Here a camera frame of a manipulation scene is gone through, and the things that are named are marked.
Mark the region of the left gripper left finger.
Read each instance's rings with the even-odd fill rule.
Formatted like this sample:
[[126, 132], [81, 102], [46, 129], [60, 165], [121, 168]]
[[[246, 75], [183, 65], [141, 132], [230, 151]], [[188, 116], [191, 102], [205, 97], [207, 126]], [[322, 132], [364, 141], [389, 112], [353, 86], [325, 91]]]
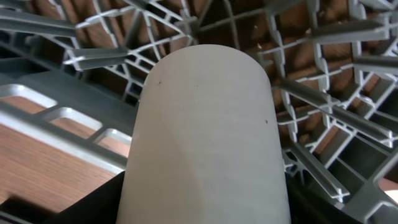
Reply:
[[115, 224], [125, 172], [121, 172], [86, 197], [44, 224]]

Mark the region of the white cup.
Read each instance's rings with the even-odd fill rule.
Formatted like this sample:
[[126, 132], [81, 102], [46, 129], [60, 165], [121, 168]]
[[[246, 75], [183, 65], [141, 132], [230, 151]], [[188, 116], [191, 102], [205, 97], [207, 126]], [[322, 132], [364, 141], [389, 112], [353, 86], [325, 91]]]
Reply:
[[249, 55], [196, 45], [141, 94], [117, 222], [290, 223], [271, 85]]

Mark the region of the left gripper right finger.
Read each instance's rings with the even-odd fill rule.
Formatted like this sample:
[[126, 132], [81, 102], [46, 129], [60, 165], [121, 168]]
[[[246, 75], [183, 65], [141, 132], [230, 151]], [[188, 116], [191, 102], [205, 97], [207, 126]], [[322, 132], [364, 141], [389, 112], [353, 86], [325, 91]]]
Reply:
[[292, 224], [361, 224], [285, 174]]

